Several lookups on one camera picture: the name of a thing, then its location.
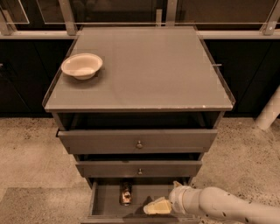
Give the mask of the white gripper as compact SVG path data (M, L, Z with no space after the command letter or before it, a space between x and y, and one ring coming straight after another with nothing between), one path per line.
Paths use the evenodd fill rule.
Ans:
M177 214L189 214L190 202L186 195L192 191L190 186L173 181L173 190L169 194L169 200L165 197L158 198L143 207L146 214L169 214L172 210Z

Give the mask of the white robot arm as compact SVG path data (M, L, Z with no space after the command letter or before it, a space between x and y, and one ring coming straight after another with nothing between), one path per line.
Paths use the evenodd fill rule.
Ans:
M256 120L225 119L193 186L174 183L146 214L195 214L242 224L280 224L279 92Z

